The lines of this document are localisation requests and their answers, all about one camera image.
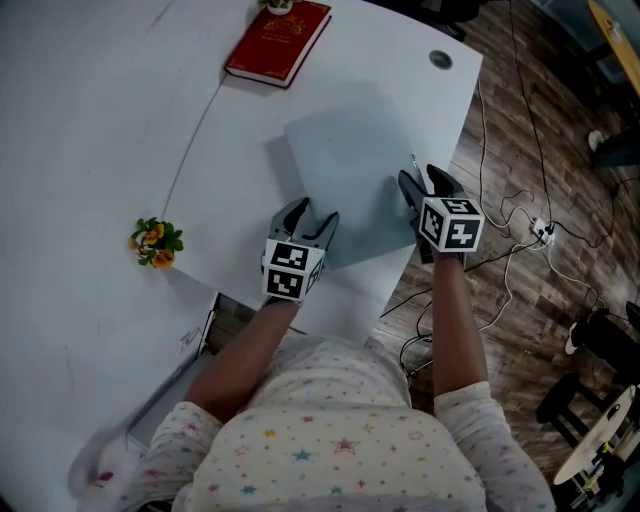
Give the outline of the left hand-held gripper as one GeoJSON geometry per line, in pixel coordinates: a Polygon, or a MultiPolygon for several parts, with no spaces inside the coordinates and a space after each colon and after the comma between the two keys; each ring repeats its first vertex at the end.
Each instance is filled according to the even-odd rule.
{"type": "Polygon", "coordinates": [[[269,297],[303,302],[321,276],[340,215],[332,213],[314,235],[303,235],[304,245],[287,242],[309,203],[308,197],[292,201],[272,217],[262,256],[262,291],[269,297]]]}

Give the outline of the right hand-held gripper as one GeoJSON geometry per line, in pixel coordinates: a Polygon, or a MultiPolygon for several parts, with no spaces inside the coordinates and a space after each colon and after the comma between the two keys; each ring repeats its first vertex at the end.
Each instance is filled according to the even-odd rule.
{"type": "Polygon", "coordinates": [[[465,255],[477,250],[485,216],[450,174],[432,164],[426,171],[435,197],[427,197],[420,172],[400,170],[397,178],[410,210],[421,263],[431,264],[435,253],[453,253],[465,262],[465,255]]]}

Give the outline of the person's left forearm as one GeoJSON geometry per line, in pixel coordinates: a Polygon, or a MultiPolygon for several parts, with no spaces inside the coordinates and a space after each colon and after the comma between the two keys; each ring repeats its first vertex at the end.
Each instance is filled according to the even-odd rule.
{"type": "Polygon", "coordinates": [[[222,423],[251,399],[299,311],[289,300],[268,300],[193,381],[184,400],[222,423]]]}

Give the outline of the person's right forearm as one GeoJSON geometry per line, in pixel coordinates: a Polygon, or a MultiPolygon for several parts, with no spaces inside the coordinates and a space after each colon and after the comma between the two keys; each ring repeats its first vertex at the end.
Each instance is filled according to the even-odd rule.
{"type": "Polygon", "coordinates": [[[464,268],[453,253],[434,255],[433,386],[439,397],[488,380],[464,268]]]}

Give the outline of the white power strip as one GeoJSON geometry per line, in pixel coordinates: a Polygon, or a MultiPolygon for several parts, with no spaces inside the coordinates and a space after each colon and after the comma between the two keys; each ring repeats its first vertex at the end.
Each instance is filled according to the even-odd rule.
{"type": "Polygon", "coordinates": [[[546,222],[539,217],[533,218],[530,231],[535,240],[542,246],[550,246],[555,241],[555,231],[551,226],[551,222],[546,222]]]}

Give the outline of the orange flower plant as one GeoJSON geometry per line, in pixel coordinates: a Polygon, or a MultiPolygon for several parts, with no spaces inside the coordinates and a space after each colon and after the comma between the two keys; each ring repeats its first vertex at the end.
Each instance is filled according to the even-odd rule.
{"type": "Polygon", "coordinates": [[[176,254],[184,250],[182,234],[181,229],[168,221],[140,218],[128,239],[128,247],[135,253],[139,265],[169,269],[175,263],[176,254]]]}

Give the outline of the black office chair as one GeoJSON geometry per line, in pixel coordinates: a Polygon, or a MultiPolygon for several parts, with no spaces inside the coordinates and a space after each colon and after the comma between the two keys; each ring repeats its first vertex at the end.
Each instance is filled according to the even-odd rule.
{"type": "Polygon", "coordinates": [[[435,28],[459,42],[463,42],[466,37],[466,32],[460,24],[477,17],[480,5],[486,2],[486,0],[367,1],[435,28]]]}

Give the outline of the red hardcover book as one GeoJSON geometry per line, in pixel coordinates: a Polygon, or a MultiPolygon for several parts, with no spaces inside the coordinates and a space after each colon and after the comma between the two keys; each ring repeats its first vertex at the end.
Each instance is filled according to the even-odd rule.
{"type": "Polygon", "coordinates": [[[284,16],[260,9],[224,69],[235,77],[286,89],[331,17],[330,6],[309,0],[298,0],[284,16]]]}

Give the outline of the person's star print shirt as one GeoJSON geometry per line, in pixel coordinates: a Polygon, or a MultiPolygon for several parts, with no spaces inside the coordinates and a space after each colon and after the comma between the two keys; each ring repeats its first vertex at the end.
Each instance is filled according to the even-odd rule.
{"type": "Polygon", "coordinates": [[[117,512],[554,512],[489,385],[414,409],[383,349],[287,337],[229,421],[176,404],[117,512]]]}

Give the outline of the small green potted plant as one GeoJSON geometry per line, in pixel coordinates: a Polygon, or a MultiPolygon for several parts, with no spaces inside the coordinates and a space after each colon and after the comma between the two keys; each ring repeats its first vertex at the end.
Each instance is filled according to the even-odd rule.
{"type": "Polygon", "coordinates": [[[276,16],[284,16],[291,12],[293,5],[298,0],[257,0],[261,9],[266,9],[276,16]]]}

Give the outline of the round wooden table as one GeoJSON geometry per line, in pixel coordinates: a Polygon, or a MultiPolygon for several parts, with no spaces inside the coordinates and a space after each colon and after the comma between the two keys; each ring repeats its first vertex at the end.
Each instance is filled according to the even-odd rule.
{"type": "Polygon", "coordinates": [[[603,0],[586,0],[591,18],[604,37],[604,43],[590,49],[578,57],[581,66],[593,67],[602,59],[611,55],[621,67],[627,82],[640,101],[640,0],[633,0],[637,15],[616,16],[603,0]],[[607,19],[620,24],[623,34],[621,44],[615,44],[608,38],[605,21],[607,19]]]}

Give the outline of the black stool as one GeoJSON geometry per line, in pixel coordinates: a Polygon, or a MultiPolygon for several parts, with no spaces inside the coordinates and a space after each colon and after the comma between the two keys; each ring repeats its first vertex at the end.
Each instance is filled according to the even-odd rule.
{"type": "Polygon", "coordinates": [[[576,448],[579,440],[571,433],[562,419],[576,431],[580,438],[584,438],[589,431],[589,427],[570,408],[570,404],[577,394],[582,395],[599,412],[606,410],[604,400],[577,381],[571,385],[558,382],[549,390],[536,411],[537,422],[551,424],[571,448],[576,448]]]}

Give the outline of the light round table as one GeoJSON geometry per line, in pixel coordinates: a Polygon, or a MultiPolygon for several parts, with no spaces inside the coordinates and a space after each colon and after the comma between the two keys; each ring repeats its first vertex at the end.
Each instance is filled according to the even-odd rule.
{"type": "Polygon", "coordinates": [[[553,478],[554,485],[563,484],[579,472],[592,470],[596,467],[594,460],[599,449],[614,438],[627,417],[635,395],[636,387],[631,385],[607,407],[556,472],[553,478]]]}

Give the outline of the white fabric with red marks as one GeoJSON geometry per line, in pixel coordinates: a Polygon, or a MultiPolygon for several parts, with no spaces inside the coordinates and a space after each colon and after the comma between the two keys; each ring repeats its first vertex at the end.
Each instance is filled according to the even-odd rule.
{"type": "Polygon", "coordinates": [[[97,433],[79,450],[67,473],[74,512],[111,512],[147,449],[128,434],[97,433]]]}

